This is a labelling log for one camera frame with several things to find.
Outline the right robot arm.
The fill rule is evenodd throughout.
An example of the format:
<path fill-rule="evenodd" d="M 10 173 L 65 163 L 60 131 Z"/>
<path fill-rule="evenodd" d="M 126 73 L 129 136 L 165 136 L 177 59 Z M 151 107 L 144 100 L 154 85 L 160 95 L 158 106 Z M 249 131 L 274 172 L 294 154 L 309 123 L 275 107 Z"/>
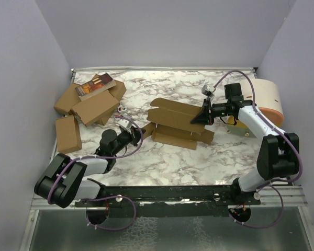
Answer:
<path fill-rule="evenodd" d="M 256 169 L 237 178 L 230 186 L 230 199 L 235 204 L 243 204 L 259 188 L 272 181 L 283 181 L 286 177 L 302 173 L 302 161 L 299 155 L 299 137 L 286 133 L 277 127 L 257 108 L 255 95 L 245 99 L 241 84 L 225 86 L 226 102 L 212 103 L 215 89 L 204 85 L 201 89 L 206 96 L 201 111 L 192 119 L 192 124 L 212 125 L 215 118 L 233 116 L 241 121 L 255 137 L 261 140 L 256 161 Z"/>

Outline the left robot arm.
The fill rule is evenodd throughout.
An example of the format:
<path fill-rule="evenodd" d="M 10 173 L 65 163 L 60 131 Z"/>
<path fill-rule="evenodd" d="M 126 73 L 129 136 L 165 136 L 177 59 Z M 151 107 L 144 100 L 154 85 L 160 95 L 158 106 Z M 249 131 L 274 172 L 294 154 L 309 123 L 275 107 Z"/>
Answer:
<path fill-rule="evenodd" d="M 78 157 L 71 159 L 59 153 L 50 162 L 47 169 L 38 179 L 34 193 L 61 208 L 68 207 L 71 202 L 87 199 L 91 205 L 100 206 L 104 203 L 103 185 L 93 179 L 83 178 L 92 174 L 106 174 L 120 158 L 117 154 L 129 144 L 138 147 L 143 142 L 145 129 L 131 127 L 129 131 L 108 129 L 102 133 L 99 147 L 90 158 Z"/>

